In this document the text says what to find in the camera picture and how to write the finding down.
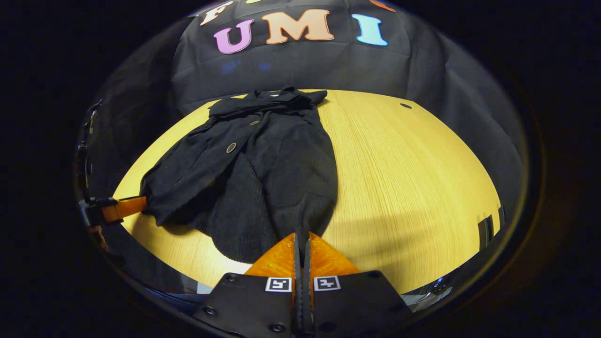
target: wood grain surface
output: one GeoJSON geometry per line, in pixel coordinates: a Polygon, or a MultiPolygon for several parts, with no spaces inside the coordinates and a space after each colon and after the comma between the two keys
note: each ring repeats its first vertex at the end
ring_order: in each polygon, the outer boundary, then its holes
{"type": "MultiPolygon", "coordinates": [[[[138,195],[146,171],[203,124],[213,104],[159,137],[114,197],[138,195]]],[[[319,114],[338,168],[338,202],[323,239],[360,270],[381,270],[399,293],[408,292],[472,257],[480,246],[477,224],[485,217],[492,215],[499,230],[501,205],[486,170],[457,135],[416,103],[328,90],[319,114]]],[[[223,256],[210,237],[185,225],[157,227],[153,217],[135,214],[123,227],[160,260],[211,287],[226,272],[250,267],[223,256]]]]}

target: black cardigan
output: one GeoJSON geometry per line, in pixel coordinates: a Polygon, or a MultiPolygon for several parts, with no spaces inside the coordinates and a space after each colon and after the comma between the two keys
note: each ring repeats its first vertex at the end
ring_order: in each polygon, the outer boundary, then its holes
{"type": "Polygon", "coordinates": [[[316,105],[326,91],[253,91],[214,104],[142,178],[157,225],[185,223],[225,256],[255,262],[292,232],[323,234],[337,198],[334,150],[316,105]]]}

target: blue letter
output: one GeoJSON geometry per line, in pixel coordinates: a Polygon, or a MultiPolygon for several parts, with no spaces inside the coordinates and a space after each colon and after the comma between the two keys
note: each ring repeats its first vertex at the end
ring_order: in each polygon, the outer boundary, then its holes
{"type": "Polygon", "coordinates": [[[361,14],[353,14],[351,16],[359,22],[359,27],[361,29],[361,35],[357,37],[357,40],[376,46],[388,45],[388,42],[384,41],[382,35],[380,35],[379,25],[382,23],[380,19],[361,14]]]}

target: screw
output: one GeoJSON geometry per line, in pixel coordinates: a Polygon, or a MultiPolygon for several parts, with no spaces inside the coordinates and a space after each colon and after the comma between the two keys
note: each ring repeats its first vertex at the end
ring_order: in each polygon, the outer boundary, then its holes
{"type": "Polygon", "coordinates": [[[286,327],[282,324],[273,324],[269,327],[269,329],[273,332],[283,332],[286,329],[286,327]]]}
{"type": "Polygon", "coordinates": [[[204,308],[204,312],[205,312],[207,315],[209,315],[209,316],[214,316],[214,315],[216,315],[216,314],[217,314],[217,311],[215,311],[215,309],[213,309],[213,308],[212,308],[212,307],[210,307],[210,306],[207,306],[207,307],[205,307],[205,308],[204,308]]]}

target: button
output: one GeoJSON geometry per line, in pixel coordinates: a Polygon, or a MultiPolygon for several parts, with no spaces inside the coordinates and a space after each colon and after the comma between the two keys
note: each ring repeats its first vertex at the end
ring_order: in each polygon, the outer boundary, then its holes
{"type": "Polygon", "coordinates": [[[230,144],[230,146],[227,147],[227,150],[225,152],[227,152],[229,154],[229,153],[233,152],[235,148],[236,148],[236,142],[230,144]]]}

